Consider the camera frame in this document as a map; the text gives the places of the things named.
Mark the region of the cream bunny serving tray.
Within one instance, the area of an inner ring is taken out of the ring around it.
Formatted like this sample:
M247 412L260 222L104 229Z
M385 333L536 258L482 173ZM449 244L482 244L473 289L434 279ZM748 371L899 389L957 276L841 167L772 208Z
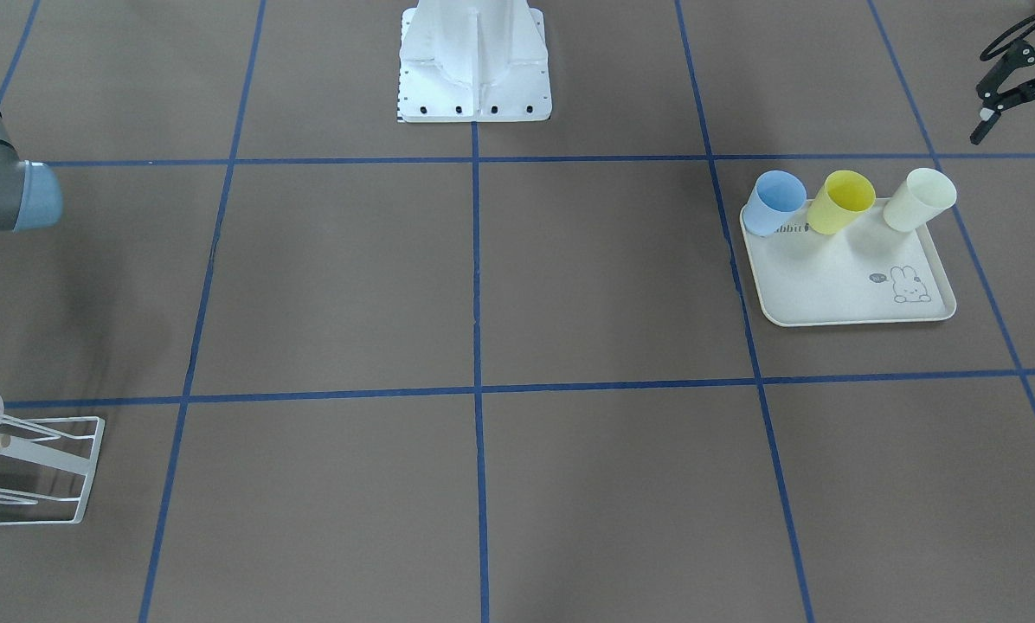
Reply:
M897 232L885 200L834 235L807 224L807 208L770 236L742 226L762 314L780 327L943 322L958 301L928 226Z

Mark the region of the cream plastic cup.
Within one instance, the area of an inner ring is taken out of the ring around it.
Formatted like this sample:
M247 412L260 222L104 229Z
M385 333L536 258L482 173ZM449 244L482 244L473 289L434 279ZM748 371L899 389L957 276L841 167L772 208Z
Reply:
M908 233L956 205L958 190L948 175L933 167L911 170L883 208L883 221Z

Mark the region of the yellow plastic cup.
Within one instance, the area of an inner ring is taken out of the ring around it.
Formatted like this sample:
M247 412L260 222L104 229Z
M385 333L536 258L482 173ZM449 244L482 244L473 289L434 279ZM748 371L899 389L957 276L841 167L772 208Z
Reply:
M854 170L827 175L807 208L807 225L822 235L835 235L873 208L875 189L869 178Z

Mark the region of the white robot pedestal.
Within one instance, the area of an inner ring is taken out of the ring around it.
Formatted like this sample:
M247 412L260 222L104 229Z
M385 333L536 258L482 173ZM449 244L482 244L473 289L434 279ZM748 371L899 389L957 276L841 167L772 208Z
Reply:
M541 10L525 1L420 1L400 24L400 122L540 122L552 115Z

